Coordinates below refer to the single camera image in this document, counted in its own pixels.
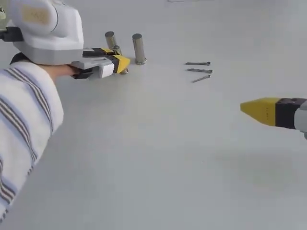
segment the person's arm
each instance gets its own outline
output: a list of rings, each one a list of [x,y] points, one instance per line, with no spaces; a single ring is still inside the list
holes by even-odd
[[[54,80],[73,71],[27,61],[0,70],[0,223],[63,121]]]

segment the hand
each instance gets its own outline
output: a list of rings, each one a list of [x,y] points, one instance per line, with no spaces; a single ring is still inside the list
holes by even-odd
[[[60,76],[65,76],[65,75],[72,76],[74,74],[79,73],[77,68],[68,65],[60,65],[60,66],[38,65],[38,66],[44,69],[50,75],[53,81],[55,81],[56,78]]]
[[[18,61],[31,62],[23,53],[16,54],[11,60],[11,64]],[[79,73],[77,68],[68,65],[59,65],[59,66],[38,65],[38,66],[44,69],[50,75],[53,81],[55,81],[56,78],[60,76],[65,76],[65,75],[72,76],[74,74]]]

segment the small metal pin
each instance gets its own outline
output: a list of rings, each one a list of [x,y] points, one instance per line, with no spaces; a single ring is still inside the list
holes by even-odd
[[[122,52],[121,52],[121,50],[120,50],[120,47],[119,47],[118,45],[113,46],[113,51],[114,51],[114,53],[115,53],[116,55],[121,55],[121,56],[123,56],[123,54],[122,54]],[[122,72],[120,72],[120,74],[122,74],[122,75],[127,74],[127,73],[129,73],[129,71],[128,71],[127,68],[125,68]]]
[[[191,72],[201,72],[201,73],[213,73],[213,70],[206,70],[206,69],[187,69],[187,71]]]
[[[211,65],[211,62],[187,62],[186,65],[204,65],[204,66],[209,66]]]
[[[113,31],[106,32],[105,37],[108,48],[113,49],[113,47],[117,45],[114,32]]]
[[[198,82],[198,81],[201,81],[201,80],[204,80],[204,79],[208,79],[208,78],[210,78],[210,77],[211,77],[211,75],[208,75],[208,76],[205,76],[205,77],[202,77],[202,78],[198,78],[198,79],[196,79],[196,80],[193,80],[192,83],[196,83],[196,82]]]
[[[134,34],[132,36],[134,52],[135,52],[135,63],[139,66],[144,65],[147,61],[144,53],[144,44],[141,34]]]

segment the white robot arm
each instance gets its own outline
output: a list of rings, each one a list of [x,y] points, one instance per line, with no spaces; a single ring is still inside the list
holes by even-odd
[[[24,38],[13,44],[32,62],[61,65],[82,58],[82,21],[73,7],[57,0],[11,0],[9,16]]]
[[[121,73],[130,59],[113,50],[83,48],[79,12],[59,0],[11,0],[10,27],[0,38],[13,42],[20,59],[41,65],[71,65],[80,70],[76,79],[104,78]]]

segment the yellow label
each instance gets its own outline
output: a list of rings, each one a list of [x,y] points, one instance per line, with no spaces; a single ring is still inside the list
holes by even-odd
[[[23,5],[22,7],[23,21],[26,23],[37,23],[46,25],[49,23],[49,11],[46,8],[32,7]]]

